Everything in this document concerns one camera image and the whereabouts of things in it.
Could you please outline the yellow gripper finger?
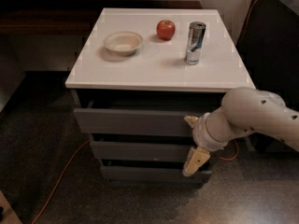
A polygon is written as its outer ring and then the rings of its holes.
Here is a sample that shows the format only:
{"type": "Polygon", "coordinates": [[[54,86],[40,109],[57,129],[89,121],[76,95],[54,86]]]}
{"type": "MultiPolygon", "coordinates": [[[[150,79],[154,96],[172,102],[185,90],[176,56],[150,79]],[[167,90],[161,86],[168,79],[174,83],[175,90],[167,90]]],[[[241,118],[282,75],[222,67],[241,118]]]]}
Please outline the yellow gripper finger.
{"type": "Polygon", "coordinates": [[[199,118],[197,118],[196,116],[185,116],[184,120],[191,128],[194,128],[197,126],[199,118]]]}
{"type": "Polygon", "coordinates": [[[192,176],[210,159],[210,153],[200,147],[191,147],[183,166],[183,175],[192,176]]]}

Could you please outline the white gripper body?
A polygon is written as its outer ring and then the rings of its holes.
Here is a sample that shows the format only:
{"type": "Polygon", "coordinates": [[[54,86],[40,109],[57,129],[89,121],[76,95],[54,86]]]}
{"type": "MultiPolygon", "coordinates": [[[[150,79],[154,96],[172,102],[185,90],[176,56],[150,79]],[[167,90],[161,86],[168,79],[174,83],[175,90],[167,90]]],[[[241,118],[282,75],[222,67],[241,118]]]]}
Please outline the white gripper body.
{"type": "Polygon", "coordinates": [[[193,141],[197,146],[209,152],[224,149],[227,145],[227,142],[217,141],[208,132],[206,127],[207,117],[208,113],[205,113],[205,115],[201,116],[194,122],[192,128],[193,141]]]}

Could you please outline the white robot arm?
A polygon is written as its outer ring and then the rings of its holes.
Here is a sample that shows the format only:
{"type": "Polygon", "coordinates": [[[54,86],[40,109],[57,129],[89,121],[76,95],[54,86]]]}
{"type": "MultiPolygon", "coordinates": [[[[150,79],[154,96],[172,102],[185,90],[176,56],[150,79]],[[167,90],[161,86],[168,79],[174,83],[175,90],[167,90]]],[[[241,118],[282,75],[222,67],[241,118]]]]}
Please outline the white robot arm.
{"type": "Polygon", "coordinates": [[[197,118],[187,116],[195,147],[188,153],[183,174],[194,175],[210,154],[229,141],[261,133],[299,150],[299,112],[289,109],[283,99],[270,91],[237,88],[228,91],[221,107],[197,118]]]}

